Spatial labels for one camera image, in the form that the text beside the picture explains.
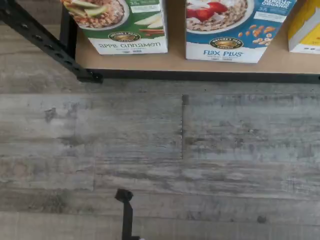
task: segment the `black metal bracket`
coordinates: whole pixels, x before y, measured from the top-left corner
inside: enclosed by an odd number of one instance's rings
[[[102,83],[100,74],[77,64],[75,53],[68,52],[67,45],[63,45],[14,0],[0,0],[0,20],[74,73],[81,82]]]
[[[132,236],[132,222],[134,211],[130,205],[130,200],[134,195],[125,189],[118,189],[115,199],[123,203],[123,223],[122,223],[122,240],[139,240],[139,236]]]

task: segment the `bowl of oatmeal image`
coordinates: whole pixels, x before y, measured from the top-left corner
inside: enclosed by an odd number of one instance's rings
[[[189,33],[215,34],[244,23],[253,13],[254,0],[187,0]]]
[[[124,24],[130,10],[125,0],[62,0],[81,29],[110,30]]]

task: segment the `wooden shelf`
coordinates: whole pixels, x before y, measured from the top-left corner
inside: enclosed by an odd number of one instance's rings
[[[76,61],[87,69],[102,70],[320,74],[320,55],[290,53],[288,51],[288,23],[299,9],[302,1],[294,7],[280,32],[257,64],[186,60],[184,0],[169,0],[167,2],[169,53],[99,55],[89,40],[79,31]]]

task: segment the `strawberry image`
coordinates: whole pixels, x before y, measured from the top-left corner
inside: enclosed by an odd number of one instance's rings
[[[228,11],[228,8],[220,2],[209,2],[207,3],[210,6],[210,10],[217,14],[222,14]]]
[[[210,8],[200,8],[197,9],[195,12],[196,18],[199,19],[201,22],[208,20],[215,14],[215,12],[212,11]]]
[[[196,17],[197,17],[196,10],[187,8],[187,9],[186,9],[186,17],[187,17],[188,19],[189,19],[189,18],[196,18]]]

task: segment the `oatmeal box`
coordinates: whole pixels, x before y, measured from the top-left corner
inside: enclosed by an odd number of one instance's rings
[[[187,0],[186,58],[257,63],[296,0]]]
[[[62,0],[101,55],[167,53],[165,0]]]

